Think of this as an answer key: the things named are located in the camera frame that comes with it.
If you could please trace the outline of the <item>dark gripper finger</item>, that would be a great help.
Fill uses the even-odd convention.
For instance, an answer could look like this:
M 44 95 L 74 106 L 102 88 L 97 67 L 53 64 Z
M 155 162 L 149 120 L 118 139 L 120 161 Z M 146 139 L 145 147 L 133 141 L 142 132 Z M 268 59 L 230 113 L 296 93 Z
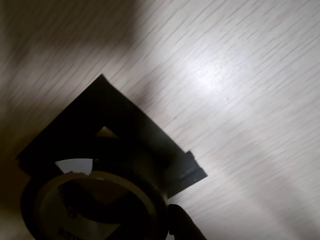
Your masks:
M 191 217 L 177 204 L 168 205 L 168 231 L 175 240 L 206 240 Z
M 112 240 L 146 240 L 150 228 L 150 215 L 139 199 L 125 199 L 112 206 L 113 220 L 119 226 L 111 234 Z

